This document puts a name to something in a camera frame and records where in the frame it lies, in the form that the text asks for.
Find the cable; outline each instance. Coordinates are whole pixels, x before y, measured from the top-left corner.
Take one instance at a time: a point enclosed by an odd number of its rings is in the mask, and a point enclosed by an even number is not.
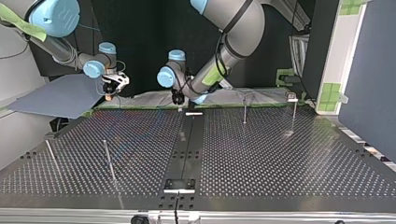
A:
[[[177,200],[176,200],[176,206],[175,206],[175,224],[178,224],[178,215],[177,215],[177,206],[178,206],[178,196],[177,195]]]
[[[26,42],[26,46],[25,46],[25,48],[23,49],[23,51],[21,51],[21,52],[19,52],[19,53],[17,53],[17,54],[14,54],[14,55],[7,56],[7,57],[1,57],[0,60],[3,60],[3,59],[10,59],[10,58],[15,58],[15,57],[17,57],[17,56],[20,56],[21,54],[23,54],[23,53],[27,50],[27,47],[28,47],[28,46],[29,46],[29,43]]]
[[[78,70],[78,52],[77,50],[70,44],[69,41],[63,38],[64,43],[69,46],[71,57],[67,61],[58,61],[57,63],[61,65],[69,65],[70,63],[74,63],[75,71]]]
[[[219,37],[219,40],[218,40],[218,43],[216,44],[216,49],[215,49],[215,63],[216,63],[216,67],[218,68],[219,74],[220,74],[223,78],[226,78],[226,77],[227,77],[228,75],[230,75],[230,74],[229,74],[228,69],[227,69],[227,67],[225,66],[225,62],[224,62],[224,60],[223,60],[223,58],[222,58],[222,56],[221,56],[221,45],[222,45],[221,41],[222,41],[223,37],[224,37],[224,33],[221,33],[221,35],[220,35],[220,37]],[[220,69],[219,63],[221,64],[221,67],[224,69],[224,73],[223,73],[222,70]],[[190,83],[191,78],[187,76],[187,73],[185,73],[185,79],[186,79],[186,82],[184,83],[183,88],[184,88],[184,87],[186,86],[186,84],[187,84],[187,86],[190,88],[190,90],[191,90],[192,92],[194,92],[195,94],[197,94],[197,95],[208,95],[208,94],[210,94],[209,92],[198,92],[198,91],[196,91],[196,90],[194,89],[194,87],[191,85],[191,83]]]
[[[296,0],[296,4],[295,4],[295,6],[294,6],[294,10],[293,10],[293,17],[292,17],[292,19],[291,19],[291,38],[294,36],[294,21],[295,21],[295,18],[296,18],[296,13],[297,13],[297,8],[298,8],[298,2],[299,0]],[[296,62],[296,59],[295,59],[295,57],[294,57],[294,47],[293,47],[293,45],[292,45],[292,41],[291,41],[291,59],[293,60],[293,63],[294,64],[297,64],[297,62]],[[301,74],[299,74],[299,71],[298,71],[298,69],[296,69],[296,75],[297,75],[297,77],[300,79],[300,81],[301,81],[301,85],[303,86],[303,88],[304,88],[304,91],[306,92],[306,95],[310,98],[310,100],[312,101],[312,103],[314,104],[314,106],[315,107],[317,107],[317,103],[316,103],[316,101],[314,100],[314,98],[311,96],[311,94],[309,94],[309,92],[308,92],[308,89],[306,88],[306,86],[305,86],[305,84],[304,84],[304,82],[303,82],[303,77],[302,77],[302,75]]]
[[[79,45],[78,45],[78,41],[77,41],[76,31],[73,32],[73,37],[74,37],[75,42],[76,42],[76,49],[77,49],[77,51],[79,51]]]
[[[118,60],[117,63],[121,63],[124,67],[120,70],[120,72],[123,72],[126,70],[126,63],[123,61]]]
[[[222,58],[221,55],[221,40],[224,37],[224,33],[221,33],[219,40],[218,40],[218,44],[216,45],[216,50],[215,50],[215,62],[216,62],[216,67],[218,68],[219,74],[223,77],[226,78],[229,74],[228,74],[228,70],[227,67],[225,66],[224,60]],[[221,63],[222,69],[224,69],[224,73],[221,71],[221,69],[219,68],[219,61]]]
[[[78,26],[81,26],[81,27],[83,27],[83,28],[85,28],[85,29],[89,29],[89,30],[94,30],[94,31],[97,31],[97,32],[101,32],[99,29],[97,29],[97,28],[93,28],[93,27],[91,27],[91,26],[86,26],[86,25],[83,25],[83,24],[78,24]]]

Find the black bracket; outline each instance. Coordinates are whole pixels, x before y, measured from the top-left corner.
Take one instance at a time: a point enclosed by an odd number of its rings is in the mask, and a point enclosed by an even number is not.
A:
[[[195,193],[195,179],[167,179],[163,191],[165,193]]]
[[[186,116],[202,116],[204,112],[200,109],[195,108],[196,106],[196,103],[189,101],[189,107],[187,108]]]

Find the black background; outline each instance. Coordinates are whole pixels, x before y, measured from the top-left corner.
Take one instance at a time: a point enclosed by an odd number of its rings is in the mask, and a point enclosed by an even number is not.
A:
[[[315,0],[301,0],[312,19]],[[219,32],[190,5],[189,0],[92,0],[102,36],[117,45],[119,59],[127,63],[132,84],[123,96],[162,88],[157,73],[167,53],[183,49],[188,67],[198,73],[214,54]],[[276,70],[291,68],[290,23],[274,8],[263,6],[266,28],[254,54],[239,63],[229,78],[235,87],[274,87]]]

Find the metal rod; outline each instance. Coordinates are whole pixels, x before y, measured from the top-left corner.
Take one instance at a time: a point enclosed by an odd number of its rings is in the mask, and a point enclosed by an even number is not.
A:
[[[108,150],[108,146],[107,146],[107,141],[106,140],[103,140],[103,146],[105,147],[105,151],[106,151],[106,155],[107,155],[107,162],[108,162],[108,166],[110,167],[111,175],[113,177],[113,180],[117,181],[116,175],[115,175],[114,169],[113,169],[113,162],[111,161],[111,158],[110,158],[110,151]]]
[[[245,94],[244,96],[244,107],[245,107],[245,111],[244,111],[244,124],[248,123],[247,122],[247,117],[248,117],[248,106],[247,106],[247,95]]]
[[[50,156],[52,157],[53,160],[56,160],[55,154],[53,154],[52,147],[50,146],[50,141],[46,140],[46,144],[47,144],[47,148],[49,149]]]
[[[245,105],[244,124],[247,123],[247,113],[248,113],[248,106]]]
[[[298,104],[298,102],[294,103],[293,119],[296,119],[297,104]]]

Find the white panel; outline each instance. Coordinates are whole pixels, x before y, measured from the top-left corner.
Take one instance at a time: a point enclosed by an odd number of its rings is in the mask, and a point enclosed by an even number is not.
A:
[[[5,117],[0,119],[0,170],[43,142],[53,119],[10,111],[0,113],[2,116]]]
[[[17,54],[25,46],[21,36],[0,25],[0,58]],[[0,80],[0,106],[45,84],[29,47],[22,55],[0,60]]]
[[[348,53],[358,32],[360,16],[340,16],[335,25],[332,46],[326,63],[323,82],[340,83]]]

